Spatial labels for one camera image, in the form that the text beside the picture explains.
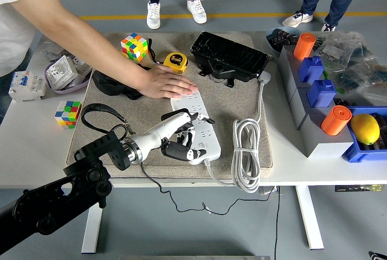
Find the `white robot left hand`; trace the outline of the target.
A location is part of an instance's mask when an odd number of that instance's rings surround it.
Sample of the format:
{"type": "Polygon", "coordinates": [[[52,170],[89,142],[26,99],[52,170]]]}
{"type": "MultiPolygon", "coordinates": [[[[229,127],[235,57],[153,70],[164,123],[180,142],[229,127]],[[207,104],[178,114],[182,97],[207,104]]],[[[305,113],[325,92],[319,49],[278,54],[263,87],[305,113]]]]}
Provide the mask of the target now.
{"type": "Polygon", "coordinates": [[[131,163],[143,162],[153,149],[163,155],[190,164],[220,157],[220,144],[207,114],[178,109],[161,117],[161,122],[142,135],[130,135],[124,141],[131,163]]]}

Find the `person's right hand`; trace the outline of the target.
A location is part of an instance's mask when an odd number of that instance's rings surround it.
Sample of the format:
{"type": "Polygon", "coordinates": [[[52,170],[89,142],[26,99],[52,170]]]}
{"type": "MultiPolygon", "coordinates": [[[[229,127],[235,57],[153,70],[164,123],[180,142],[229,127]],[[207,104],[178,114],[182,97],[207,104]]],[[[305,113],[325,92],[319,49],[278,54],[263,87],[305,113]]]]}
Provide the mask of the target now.
{"type": "Polygon", "coordinates": [[[198,91],[198,87],[183,75],[171,71],[169,67],[159,66],[144,72],[136,90],[153,99],[179,99],[182,95],[198,91]]]}

